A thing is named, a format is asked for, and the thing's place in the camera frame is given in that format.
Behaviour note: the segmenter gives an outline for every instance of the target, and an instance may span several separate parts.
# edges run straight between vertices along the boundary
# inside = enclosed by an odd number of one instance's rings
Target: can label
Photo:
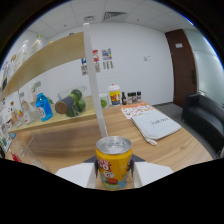
[[[105,155],[96,149],[96,154],[103,186],[110,190],[125,187],[131,168],[132,149],[120,155]]]
[[[109,92],[112,105],[120,105],[120,91]]]

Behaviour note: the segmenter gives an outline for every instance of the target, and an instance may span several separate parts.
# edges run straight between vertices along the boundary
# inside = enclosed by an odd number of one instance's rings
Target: white bag
[[[132,117],[131,120],[145,140],[152,145],[157,145],[155,140],[171,135],[181,129],[178,123],[155,109],[148,114]]]

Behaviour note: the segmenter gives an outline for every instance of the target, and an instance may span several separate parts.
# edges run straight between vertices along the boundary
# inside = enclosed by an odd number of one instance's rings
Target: wooden table
[[[156,146],[147,143],[136,126],[121,112],[120,107],[103,110],[108,136],[122,136],[131,140],[133,153],[149,163],[168,166],[174,172],[187,166],[211,161],[207,150],[188,131],[180,131],[158,140]],[[33,130],[35,138],[30,149],[40,158],[47,170],[55,174],[58,169],[80,164],[95,155],[96,142],[101,138],[96,119],[57,127]],[[15,140],[32,138],[30,131],[17,133]],[[99,175],[97,189],[104,189]],[[134,188],[132,178],[125,189]]]

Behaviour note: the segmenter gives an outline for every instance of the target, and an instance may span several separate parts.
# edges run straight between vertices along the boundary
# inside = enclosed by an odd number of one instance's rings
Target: vertical pole
[[[93,62],[93,49],[92,43],[90,38],[90,25],[89,23],[83,24],[83,31],[84,31],[84,45],[85,45],[85,55],[86,55],[86,63],[87,63],[87,72],[90,82],[90,88],[93,96],[93,103],[96,111],[96,116],[98,120],[98,124],[100,127],[101,136],[107,137],[107,129],[103,117],[103,111],[100,103],[99,98],[99,89],[96,79],[96,71]]]

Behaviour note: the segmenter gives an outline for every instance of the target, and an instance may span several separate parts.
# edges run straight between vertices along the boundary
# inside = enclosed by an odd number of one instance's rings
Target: floor
[[[182,114],[182,108],[173,104],[160,104],[160,105],[153,105],[158,110],[166,114],[168,117],[172,118],[174,121],[176,121],[178,124],[180,124],[183,128],[185,128],[188,132],[190,132],[208,151],[208,153],[211,155],[213,159],[216,158],[216,154],[213,151],[212,147],[207,143],[207,141],[200,136],[196,131],[194,131],[191,127],[189,127],[187,124],[185,124],[181,120],[181,114]]]

